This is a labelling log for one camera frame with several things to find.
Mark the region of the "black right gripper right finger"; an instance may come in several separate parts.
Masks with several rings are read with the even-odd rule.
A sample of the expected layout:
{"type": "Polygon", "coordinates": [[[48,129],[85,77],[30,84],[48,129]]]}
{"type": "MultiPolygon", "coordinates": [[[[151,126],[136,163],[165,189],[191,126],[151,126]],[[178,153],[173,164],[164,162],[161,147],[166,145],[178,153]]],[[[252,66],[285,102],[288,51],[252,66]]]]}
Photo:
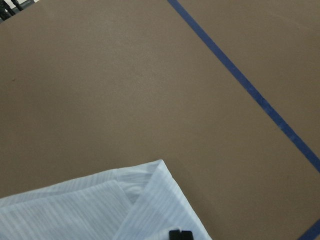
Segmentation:
{"type": "Polygon", "coordinates": [[[181,240],[193,240],[193,232],[189,230],[182,230],[180,232],[181,240]]]}

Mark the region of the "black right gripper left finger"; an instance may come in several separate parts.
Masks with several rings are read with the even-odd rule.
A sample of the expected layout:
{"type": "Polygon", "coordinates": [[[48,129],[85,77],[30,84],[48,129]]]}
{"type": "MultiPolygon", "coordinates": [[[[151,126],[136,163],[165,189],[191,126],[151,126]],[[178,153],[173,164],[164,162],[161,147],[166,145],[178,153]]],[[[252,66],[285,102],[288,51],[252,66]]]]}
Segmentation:
{"type": "Polygon", "coordinates": [[[181,240],[181,231],[180,230],[170,230],[168,232],[169,240],[181,240]]]}

